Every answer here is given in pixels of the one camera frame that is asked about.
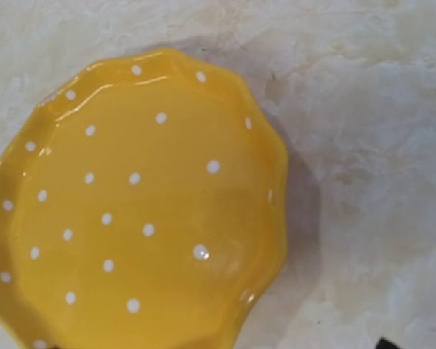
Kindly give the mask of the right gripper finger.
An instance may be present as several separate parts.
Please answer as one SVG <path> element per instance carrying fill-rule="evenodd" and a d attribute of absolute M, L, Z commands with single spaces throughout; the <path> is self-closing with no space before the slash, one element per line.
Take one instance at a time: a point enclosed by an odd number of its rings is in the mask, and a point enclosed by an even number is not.
<path fill-rule="evenodd" d="M 401 349 L 395 343 L 389 341 L 388 339 L 382 337 L 377 342 L 375 349 Z"/>

